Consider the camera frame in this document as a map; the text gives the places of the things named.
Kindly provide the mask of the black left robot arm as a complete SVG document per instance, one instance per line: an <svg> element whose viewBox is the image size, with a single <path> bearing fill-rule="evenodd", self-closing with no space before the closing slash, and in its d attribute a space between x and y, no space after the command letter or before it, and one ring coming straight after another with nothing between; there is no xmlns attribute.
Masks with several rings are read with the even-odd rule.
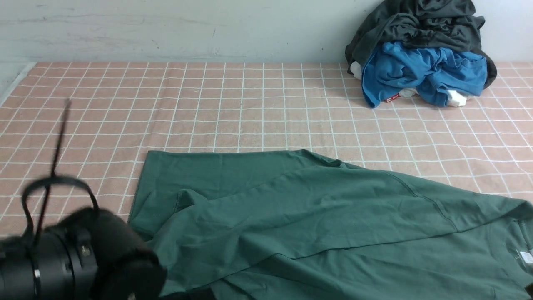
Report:
<svg viewBox="0 0 533 300"><path fill-rule="evenodd" d="M84 208L40 235L1 240L2 300L156 300L167 270L108 210Z"/></svg>

